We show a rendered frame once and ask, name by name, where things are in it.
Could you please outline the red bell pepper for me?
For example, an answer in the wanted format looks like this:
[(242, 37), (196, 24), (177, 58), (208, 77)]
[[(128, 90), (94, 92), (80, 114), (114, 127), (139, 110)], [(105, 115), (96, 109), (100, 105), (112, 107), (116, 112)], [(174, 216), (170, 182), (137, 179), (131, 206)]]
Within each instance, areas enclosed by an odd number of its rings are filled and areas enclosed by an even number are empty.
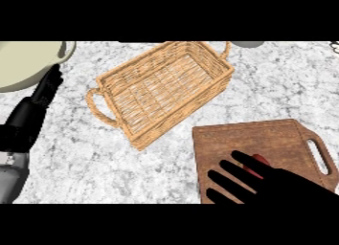
[(268, 166), (270, 163), (260, 154), (255, 154), (252, 158), (254, 159), (243, 164), (243, 170), (251, 173), (257, 178), (263, 178), (263, 176), (254, 171), (252, 164), (257, 164), (258, 166)]

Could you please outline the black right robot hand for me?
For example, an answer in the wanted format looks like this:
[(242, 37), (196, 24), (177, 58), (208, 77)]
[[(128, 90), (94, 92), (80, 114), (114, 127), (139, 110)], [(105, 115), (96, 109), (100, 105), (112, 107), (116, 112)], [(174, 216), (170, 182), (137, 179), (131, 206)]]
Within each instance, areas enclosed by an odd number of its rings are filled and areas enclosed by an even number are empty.
[[(233, 150), (233, 159), (245, 164), (254, 155)], [(339, 207), (339, 195), (317, 185), (298, 174), (282, 168), (252, 164), (254, 171), (263, 176), (257, 178), (240, 167), (226, 160), (220, 167), (254, 189), (246, 190), (233, 180), (217, 171), (208, 171), (209, 179), (229, 191), (245, 205), (267, 207)]]

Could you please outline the grey round object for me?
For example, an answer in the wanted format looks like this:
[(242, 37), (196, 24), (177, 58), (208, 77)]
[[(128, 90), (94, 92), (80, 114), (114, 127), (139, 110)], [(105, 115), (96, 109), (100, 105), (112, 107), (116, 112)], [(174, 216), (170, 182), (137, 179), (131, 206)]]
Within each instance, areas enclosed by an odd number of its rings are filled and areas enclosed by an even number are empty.
[(257, 48), (261, 46), (264, 41), (232, 41), (232, 44), (240, 48)]

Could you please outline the brown wooden cutting board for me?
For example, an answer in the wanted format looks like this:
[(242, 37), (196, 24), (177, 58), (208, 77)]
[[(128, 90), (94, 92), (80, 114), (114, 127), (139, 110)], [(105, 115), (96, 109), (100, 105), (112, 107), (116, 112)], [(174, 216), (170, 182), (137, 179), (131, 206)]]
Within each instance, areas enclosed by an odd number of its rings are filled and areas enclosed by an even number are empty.
[(296, 120), (195, 126), (192, 139), (202, 204), (212, 204), (206, 197), (206, 189), (217, 190), (227, 198), (239, 202), (239, 199), (209, 179), (211, 169), (245, 189), (251, 189), (220, 166), (221, 160), (227, 160), (239, 167), (243, 166), (230, 156), (233, 150), (248, 155), (258, 154), (271, 167), (292, 171), (335, 191), (339, 172), (323, 139)]

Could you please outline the cream pot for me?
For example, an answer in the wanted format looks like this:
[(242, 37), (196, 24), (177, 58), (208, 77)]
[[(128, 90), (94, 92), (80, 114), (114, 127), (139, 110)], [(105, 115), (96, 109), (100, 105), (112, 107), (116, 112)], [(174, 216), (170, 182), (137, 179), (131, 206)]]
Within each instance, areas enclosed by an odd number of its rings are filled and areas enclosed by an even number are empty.
[(0, 41), (0, 93), (35, 85), (75, 50), (75, 41)]

